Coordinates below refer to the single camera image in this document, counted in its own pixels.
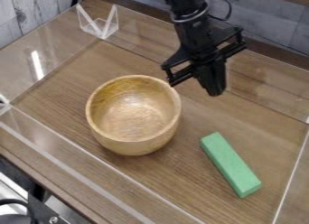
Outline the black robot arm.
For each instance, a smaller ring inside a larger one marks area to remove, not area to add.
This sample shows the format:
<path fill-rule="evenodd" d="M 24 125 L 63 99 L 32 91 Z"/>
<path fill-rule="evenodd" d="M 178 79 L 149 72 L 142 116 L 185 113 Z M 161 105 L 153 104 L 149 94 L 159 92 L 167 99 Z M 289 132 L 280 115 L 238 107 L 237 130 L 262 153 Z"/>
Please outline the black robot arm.
<path fill-rule="evenodd" d="M 208 94 L 220 96 L 228 87 L 226 61 L 244 51 L 242 28 L 216 28 L 206 0 L 165 0 L 179 38 L 177 52 L 162 63 L 171 87 L 196 78 Z"/>

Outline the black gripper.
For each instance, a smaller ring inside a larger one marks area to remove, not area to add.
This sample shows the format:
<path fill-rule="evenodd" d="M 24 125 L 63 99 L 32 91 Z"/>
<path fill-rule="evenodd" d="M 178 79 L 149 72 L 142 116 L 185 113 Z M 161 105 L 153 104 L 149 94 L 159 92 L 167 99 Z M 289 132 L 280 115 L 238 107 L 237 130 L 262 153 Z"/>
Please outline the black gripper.
<path fill-rule="evenodd" d="M 208 6 L 182 9 L 171 7 L 171 20 L 179 38 L 177 52 L 162 63 L 171 87 L 196 78 L 212 97 L 226 89 L 226 61 L 245 49 L 240 26 L 216 28 Z"/>

